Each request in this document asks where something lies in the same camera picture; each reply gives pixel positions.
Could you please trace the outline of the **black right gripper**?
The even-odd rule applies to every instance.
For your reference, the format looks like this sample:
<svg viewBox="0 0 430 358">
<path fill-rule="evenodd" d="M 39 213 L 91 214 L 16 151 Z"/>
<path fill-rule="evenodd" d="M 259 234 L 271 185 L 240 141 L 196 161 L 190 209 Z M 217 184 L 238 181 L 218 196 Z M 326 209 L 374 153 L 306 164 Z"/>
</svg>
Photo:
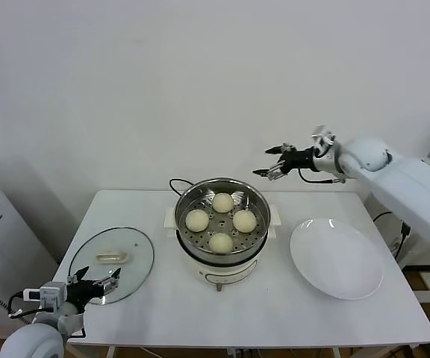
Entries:
<svg viewBox="0 0 430 358">
<path fill-rule="evenodd" d="M 290 143 L 283 143 L 271 147 L 265 151 L 266 154 L 283 154 L 284 160 L 278 161 L 268 169 L 256 169 L 252 173 L 268 180 L 278 180 L 287 175 L 293 169 L 310 169 L 316 172 L 314 165 L 314 148 L 296 150 Z"/>
</svg>

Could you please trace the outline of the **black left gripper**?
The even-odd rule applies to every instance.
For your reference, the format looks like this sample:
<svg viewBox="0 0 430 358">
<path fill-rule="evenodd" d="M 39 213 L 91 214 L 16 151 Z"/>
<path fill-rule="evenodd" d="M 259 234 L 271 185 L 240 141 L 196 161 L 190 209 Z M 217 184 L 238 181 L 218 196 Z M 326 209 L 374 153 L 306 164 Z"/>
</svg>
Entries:
<svg viewBox="0 0 430 358">
<path fill-rule="evenodd" d="M 81 281 L 87 273 L 89 267 L 86 266 L 77 270 L 67 278 L 67 301 L 71 303 L 78 312 L 85 311 L 86 305 L 93 298 L 101 298 L 112 293 L 119 286 L 119 276 L 121 268 L 112 271 L 107 277 L 97 281 Z"/>
</svg>

